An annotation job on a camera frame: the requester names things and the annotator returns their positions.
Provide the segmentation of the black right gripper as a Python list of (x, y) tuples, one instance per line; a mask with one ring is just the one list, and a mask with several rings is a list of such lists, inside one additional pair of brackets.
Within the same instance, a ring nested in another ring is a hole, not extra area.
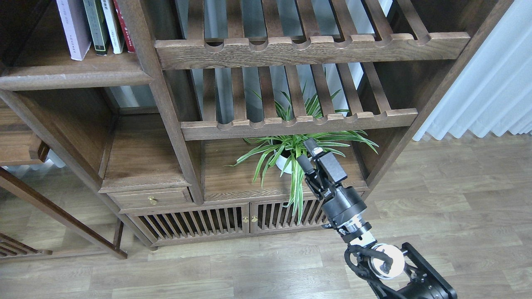
[(306, 174), (308, 186), (323, 201), (321, 209), (329, 227), (337, 231), (367, 231), (367, 222), (362, 218), (367, 206), (353, 187), (346, 189), (342, 186), (341, 181), (347, 178), (347, 174), (334, 153), (325, 151), (313, 138), (303, 144), (311, 157), (300, 155), (296, 160)]

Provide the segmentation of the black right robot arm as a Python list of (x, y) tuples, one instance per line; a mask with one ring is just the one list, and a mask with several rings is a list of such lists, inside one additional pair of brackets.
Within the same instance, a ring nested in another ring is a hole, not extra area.
[(304, 141), (312, 159), (298, 157), (305, 181), (322, 202), (321, 209), (347, 248), (348, 267), (371, 287), (380, 299), (456, 299), (454, 288), (409, 243), (401, 248), (379, 243), (362, 218), (366, 209), (353, 187), (341, 182), (347, 174), (331, 152), (310, 138)]

